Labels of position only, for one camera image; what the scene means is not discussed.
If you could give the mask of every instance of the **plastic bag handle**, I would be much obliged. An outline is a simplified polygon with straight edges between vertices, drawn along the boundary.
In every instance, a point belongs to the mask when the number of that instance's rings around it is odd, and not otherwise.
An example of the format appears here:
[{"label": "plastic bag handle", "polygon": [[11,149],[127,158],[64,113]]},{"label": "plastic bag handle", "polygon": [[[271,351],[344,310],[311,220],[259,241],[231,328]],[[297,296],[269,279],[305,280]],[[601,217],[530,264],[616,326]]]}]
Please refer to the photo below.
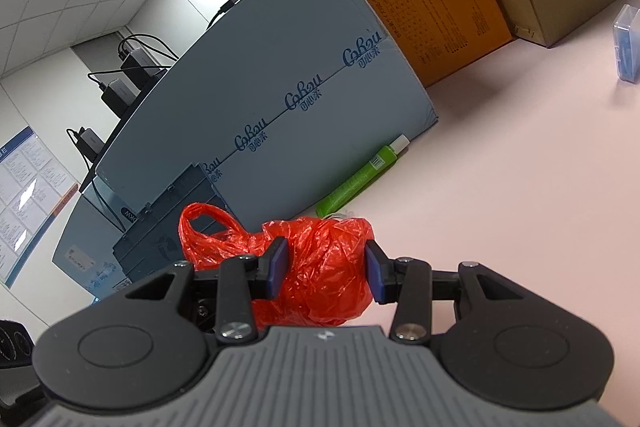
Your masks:
[{"label": "plastic bag handle", "polygon": [[193,230],[191,226],[191,219],[196,219],[200,216],[209,216],[215,219],[220,225],[223,225],[227,229],[238,232],[241,235],[247,235],[247,231],[242,227],[231,214],[222,210],[218,206],[213,206],[207,203],[191,203],[185,206],[180,214],[180,222],[178,223],[178,233],[180,238],[185,237],[185,234],[195,234],[204,239],[208,239],[209,236]]}]

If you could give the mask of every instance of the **informational poster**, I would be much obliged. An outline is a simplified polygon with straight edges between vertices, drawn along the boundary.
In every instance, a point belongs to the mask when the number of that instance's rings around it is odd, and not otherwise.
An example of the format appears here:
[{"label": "informational poster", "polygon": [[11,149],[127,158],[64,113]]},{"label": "informational poster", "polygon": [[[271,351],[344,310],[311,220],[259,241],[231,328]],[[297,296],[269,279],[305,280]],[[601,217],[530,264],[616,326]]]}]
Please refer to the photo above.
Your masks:
[{"label": "informational poster", "polygon": [[0,147],[0,281],[11,286],[78,183],[31,127]]}]

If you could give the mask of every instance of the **black circular disc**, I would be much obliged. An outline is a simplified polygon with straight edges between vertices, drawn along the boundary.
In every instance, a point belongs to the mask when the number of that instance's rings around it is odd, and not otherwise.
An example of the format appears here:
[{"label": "black circular disc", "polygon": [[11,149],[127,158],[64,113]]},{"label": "black circular disc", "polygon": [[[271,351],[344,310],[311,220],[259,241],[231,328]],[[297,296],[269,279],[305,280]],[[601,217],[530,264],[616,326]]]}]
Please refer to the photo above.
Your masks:
[{"label": "black circular disc", "polygon": [[200,330],[175,309],[116,298],[45,331],[33,368],[57,399],[109,412],[170,399],[195,381],[207,355]]},{"label": "black circular disc", "polygon": [[27,357],[31,354],[31,344],[27,340],[27,338],[20,333],[20,331],[16,331],[14,333],[15,345],[18,346],[20,352]]},{"label": "black circular disc", "polygon": [[78,353],[97,367],[128,367],[142,362],[154,348],[151,335],[131,326],[106,326],[87,333]]},{"label": "black circular disc", "polygon": [[3,328],[0,328],[0,355],[11,362],[16,358],[14,341]]},{"label": "black circular disc", "polygon": [[445,370],[475,395],[512,409],[557,410],[598,398],[613,350],[594,326],[539,301],[493,301],[442,339]]}]

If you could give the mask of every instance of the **label on box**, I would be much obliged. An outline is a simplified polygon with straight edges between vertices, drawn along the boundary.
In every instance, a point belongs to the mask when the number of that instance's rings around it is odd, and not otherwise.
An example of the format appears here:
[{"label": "label on box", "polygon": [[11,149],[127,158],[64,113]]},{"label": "label on box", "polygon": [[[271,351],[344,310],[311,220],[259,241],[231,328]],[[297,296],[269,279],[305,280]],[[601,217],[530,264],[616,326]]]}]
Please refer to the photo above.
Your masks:
[{"label": "label on box", "polygon": [[284,104],[287,106],[287,109],[291,111],[297,108],[300,108],[302,111],[308,110],[322,96],[319,87],[327,80],[327,78],[321,80],[319,74],[316,74],[311,82],[300,80],[296,86],[296,92],[289,91],[284,96]]},{"label": "label on box", "polygon": [[267,123],[264,118],[258,120],[255,124],[247,124],[244,126],[244,133],[238,134],[234,139],[236,150],[242,152],[249,150],[256,152],[264,142],[267,141],[268,136],[264,131],[267,127]]},{"label": "label on box", "polygon": [[354,64],[357,64],[361,68],[366,68],[367,64],[380,55],[378,43],[381,40],[382,38],[379,32],[375,32],[367,39],[358,37],[354,49],[346,48],[342,52],[344,65],[350,68]]},{"label": "label on box", "polygon": [[78,247],[76,247],[76,245],[73,245],[65,253],[65,259],[82,272],[86,272],[95,265],[95,261]]},{"label": "label on box", "polygon": [[118,290],[122,290],[123,288],[126,288],[127,286],[131,285],[131,279],[129,279],[129,277],[125,277],[122,281],[120,281],[118,284],[116,284],[113,289],[118,291]]}]

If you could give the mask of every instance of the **gray cardboard box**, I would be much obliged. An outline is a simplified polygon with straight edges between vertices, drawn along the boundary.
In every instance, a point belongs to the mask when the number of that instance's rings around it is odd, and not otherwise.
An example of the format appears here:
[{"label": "gray cardboard box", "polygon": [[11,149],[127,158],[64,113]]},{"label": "gray cardboard box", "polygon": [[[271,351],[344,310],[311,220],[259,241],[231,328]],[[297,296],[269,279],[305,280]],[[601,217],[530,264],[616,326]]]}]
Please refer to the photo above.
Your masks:
[{"label": "gray cardboard box", "polygon": [[200,163],[258,230],[436,120],[365,0],[241,0],[148,95],[97,173],[139,212]]},{"label": "gray cardboard box", "polygon": [[104,299],[131,284],[113,256],[122,232],[80,196],[60,237],[53,263],[89,293]]}]

